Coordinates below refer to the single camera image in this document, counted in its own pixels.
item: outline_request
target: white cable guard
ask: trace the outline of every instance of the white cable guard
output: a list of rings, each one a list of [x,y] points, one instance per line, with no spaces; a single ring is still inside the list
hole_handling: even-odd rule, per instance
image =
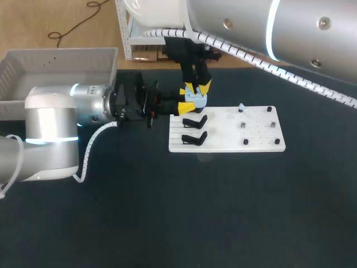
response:
[[[15,182],[15,180],[17,179],[21,168],[22,168],[22,164],[23,164],[23,154],[24,154],[24,146],[23,146],[23,141],[19,136],[16,135],[7,135],[7,138],[16,138],[17,142],[18,142],[18,146],[19,146],[19,153],[18,153],[18,159],[17,159],[17,164],[16,164],[16,168],[14,173],[12,174],[12,177],[10,178],[9,182],[7,183],[7,185],[4,187],[3,190],[1,190],[0,187],[0,199],[3,199],[5,197],[5,193],[10,189],[11,185]]]
[[[289,73],[288,71],[270,64],[262,59],[259,59],[241,49],[234,47],[233,45],[229,45],[227,43],[221,42],[218,39],[212,38],[210,36],[204,35],[203,33],[193,32],[193,38],[196,41],[200,41],[207,45],[210,45],[216,49],[219,49],[227,54],[230,54],[238,59],[245,61],[246,63],[252,64],[268,73],[276,75],[284,80],[287,80],[293,84],[297,84],[303,88],[306,88],[312,92],[323,95],[327,98],[333,99],[337,102],[340,102],[344,105],[353,107],[357,109],[357,99],[352,98],[350,96],[344,95],[332,89],[323,87],[319,84],[313,83],[307,79],[304,79],[295,74]],[[159,29],[147,31],[144,33],[146,36],[164,36],[164,37],[180,37],[189,39],[190,36],[184,30],[176,30],[176,29]]]
[[[98,135],[100,133],[102,133],[104,130],[110,128],[110,127],[117,127],[117,123],[111,122],[108,124],[103,125],[101,128],[99,128],[97,131],[94,132],[94,134],[92,135],[92,137],[90,138],[88,144],[87,144],[87,148],[85,149],[85,154],[84,154],[84,160],[83,160],[83,168],[82,168],[82,175],[81,177],[78,177],[76,174],[73,175],[73,178],[78,181],[79,183],[84,182],[85,179],[85,175],[87,173],[87,167],[88,167],[88,159],[89,159],[89,153],[90,153],[90,149],[94,143],[94,140],[98,137]]]

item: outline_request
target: metal shelf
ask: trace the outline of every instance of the metal shelf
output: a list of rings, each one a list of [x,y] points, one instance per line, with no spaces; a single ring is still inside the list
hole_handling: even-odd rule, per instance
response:
[[[125,59],[132,60],[132,45],[164,45],[163,37],[145,37],[141,33],[150,28],[140,26],[131,16],[129,23],[127,21],[127,11],[123,0],[115,0],[117,7],[120,33],[122,35]]]

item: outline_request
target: cable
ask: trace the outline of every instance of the cable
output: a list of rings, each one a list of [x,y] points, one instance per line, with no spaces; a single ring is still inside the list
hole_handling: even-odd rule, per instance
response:
[[[11,187],[11,185],[15,182],[15,180],[17,179],[20,171],[21,171],[21,168],[22,168],[22,164],[23,164],[23,155],[24,155],[24,146],[23,146],[23,141],[22,139],[20,139],[19,136],[16,136],[16,135],[8,135],[6,136],[7,138],[16,138],[17,141],[18,141],[18,145],[19,145],[19,154],[18,154],[18,159],[17,159],[17,164],[16,164],[16,168],[15,168],[15,171],[14,173],[12,174],[12,177],[10,178],[8,184],[5,186],[4,189],[1,190],[1,187],[0,187],[0,199],[3,199],[5,197],[5,193],[9,190],[9,188]]]
[[[177,29],[160,29],[152,30],[144,33],[146,36],[163,36],[163,37],[179,37],[179,38],[189,38],[185,30]],[[350,96],[341,94],[332,89],[323,87],[319,84],[313,83],[312,81],[306,80],[300,76],[289,73],[288,71],[270,64],[262,59],[259,59],[241,49],[236,48],[233,45],[221,42],[218,39],[212,38],[210,36],[204,35],[203,33],[193,33],[193,38],[209,46],[215,47],[223,52],[226,52],[238,59],[245,61],[246,63],[252,64],[268,73],[276,75],[284,80],[287,80],[293,84],[297,84],[303,88],[306,88],[312,92],[323,95],[337,102],[345,104],[347,106],[357,109],[357,99]]]
[[[81,24],[83,24],[84,22],[90,20],[91,18],[93,18],[95,15],[97,15],[100,11],[100,8],[103,4],[109,2],[110,0],[105,0],[103,1],[102,3],[98,3],[96,1],[91,1],[91,2],[88,2],[86,4],[87,7],[98,7],[97,11],[95,11],[93,13],[93,15],[89,16],[88,18],[86,18],[85,20],[82,20],[81,22],[79,22],[77,25],[75,25],[71,30],[69,30],[68,32],[66,32],[64,35],[62,35],[61,33],[59,32],[50,32],[47,36],[49,39],[58,39],[58,42],[57,42],[57,48],[60,47],[60,43],[62,41],[62,38],[65,37],[66,35],[68,35],[71,31],[73,31],[74,29],[76,29],[78,26],[80,26]]]
[[[94,140],[98,137],[98,135],[100,133],[102,133],[104,130],[110,128],[110,127],[117,127],[118,123],[117,122],[111,122],[108,124],[103,125],[100,129],[98,129],[97,131],[94,132],[94,134],[92,135],[92,137],[90,138],[87,148],[85,149],[85,154],[84,154],[84,160],[83,160],[83,168],[82,168],[82,175],[79,178],[76,174],[73,175],[73,178],[78,181],[79,183],[84,182],[85,179],[85,175],[87,173],[87,167],[88,167],[88,159],[89,159],[89,153],[90,153],[90,149],[94,143]]]

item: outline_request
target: small blue object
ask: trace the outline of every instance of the small blue object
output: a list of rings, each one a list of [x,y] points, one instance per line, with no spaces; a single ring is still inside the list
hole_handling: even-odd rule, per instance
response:
[[[238,107],[240,110],[244,111],[245,110],[245,106],[243,105],[243,103],[241,103]]]
[[[189,87],[186,87],[186,94],[185,94],[185,102],[193,102],[195,103],[195,107],[197,109],[204,108],[207,105],[207,94],[202,96],[200,88],[196,88],[197,93],[194,94],[191,92]]]

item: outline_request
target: white plastic tray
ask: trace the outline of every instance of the white plastic tray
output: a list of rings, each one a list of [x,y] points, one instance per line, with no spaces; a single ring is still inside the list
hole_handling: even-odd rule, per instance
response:
[[[276,108],[268,112],[268,106],[246,107],[239,113],[238,107],[206,107],[202,113],[188,113],[170,117],[170,152],[283,152],[286,148]],[[200,121],[208,116],[201,130],[187,128],[182,119]],[[208,136],[203,145],[183,144],[181,136],[190,135],[199,138],[204,131]]]
[[[25,99],[35,86],[114,86],[117,55],[116,47],[8,51],[0,62],[0,121],[25,120]]]

